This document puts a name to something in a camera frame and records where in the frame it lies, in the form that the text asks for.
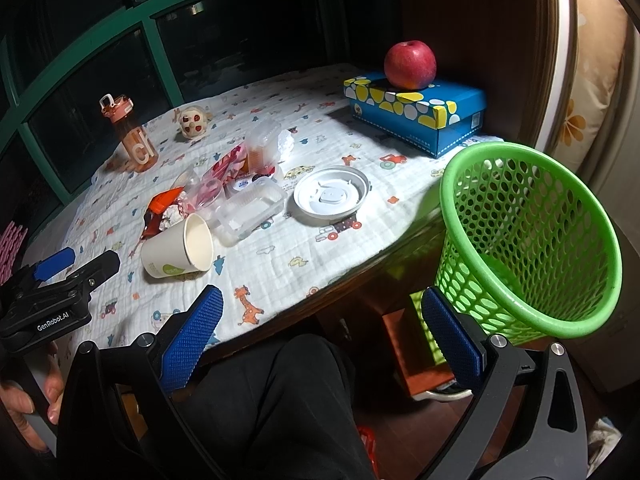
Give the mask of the person's left hand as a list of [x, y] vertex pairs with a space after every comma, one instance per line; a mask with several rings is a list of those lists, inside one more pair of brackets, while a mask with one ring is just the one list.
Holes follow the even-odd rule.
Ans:
[[[51, 342], [47, 350], [47, 373], [44, 374], [43, 392], [49, 403], [47, 419], [54, 426], [60, 418], [64, 387], [63, 375], [58, 366], [58, 345]], [[46, 441], [27, 419], [28, 415], [36, 412], [35, 403], [30, 395], [17, 382], [2, 382], [1, 402], [29, 447], [36, 453], [49, 452]]]

